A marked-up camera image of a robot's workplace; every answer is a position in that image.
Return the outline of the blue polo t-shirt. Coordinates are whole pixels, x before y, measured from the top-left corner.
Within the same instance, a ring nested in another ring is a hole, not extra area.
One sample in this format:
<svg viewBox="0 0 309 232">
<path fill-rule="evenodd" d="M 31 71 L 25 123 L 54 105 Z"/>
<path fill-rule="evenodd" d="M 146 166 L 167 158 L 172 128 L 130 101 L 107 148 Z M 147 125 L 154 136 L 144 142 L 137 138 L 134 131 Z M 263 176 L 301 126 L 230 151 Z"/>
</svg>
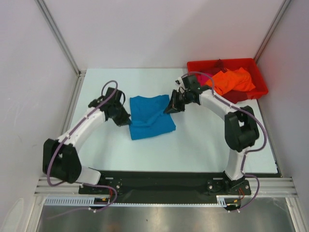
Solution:
<svg viewBox="0 0 309 232">
<path fill-rule="evenodd" d="M 132 140 L 156 137 L 176 130 L 171 115 L 164 110 L 169 103 L 168 95 L 152 98 L 136 96 L 130 98 L 131 124 L 129 125 Z"/>
</svg>

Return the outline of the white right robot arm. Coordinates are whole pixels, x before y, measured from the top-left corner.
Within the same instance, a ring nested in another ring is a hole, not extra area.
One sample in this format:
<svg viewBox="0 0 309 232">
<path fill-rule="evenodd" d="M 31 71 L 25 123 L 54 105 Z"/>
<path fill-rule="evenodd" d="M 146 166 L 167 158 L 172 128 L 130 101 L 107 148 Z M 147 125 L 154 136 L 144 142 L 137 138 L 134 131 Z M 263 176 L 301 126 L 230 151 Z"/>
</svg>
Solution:
<svg viewBox="0 0 309 232">
<path fill-rule="evenodd" d="M 195 74 L 185 74 L 176 80 L 178 89 L 172 91 L 165 114 L 185 111 L 185 106 L 196 103 L 224 121 L 225 142 L 229 147 L 227 167 L 219 182 L 209 181 L 209 194 L 235 195 L 245 188 L 244 165 L 250 148 L 259 138 L 258 122 L 249 106 L 239 108 L 215 93 L 210 86 L 202 86 Z"/>
</svg>

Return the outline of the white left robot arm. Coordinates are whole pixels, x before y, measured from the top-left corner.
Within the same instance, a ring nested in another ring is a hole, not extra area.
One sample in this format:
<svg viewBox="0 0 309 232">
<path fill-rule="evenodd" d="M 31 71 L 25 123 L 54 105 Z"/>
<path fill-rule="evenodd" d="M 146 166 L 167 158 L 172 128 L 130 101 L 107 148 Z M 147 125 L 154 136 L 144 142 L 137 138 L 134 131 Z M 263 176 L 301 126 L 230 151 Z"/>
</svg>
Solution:
<svg viewBox="0 0 309 232">
<path fill-rule="evenodd" d="M 81 164 L 78 152 L 88 137 L 108 119 L 117 126 L 131 124 L 130 114 L 124 108 L 124 92 L 109 87 L 105 95 L 90 102 L 82 118 L 57 139 L 43 144 L 43 173 L 61 182 L 88 184 L 95 193 L 106 189 L 101 172 Z"/>
</svg>

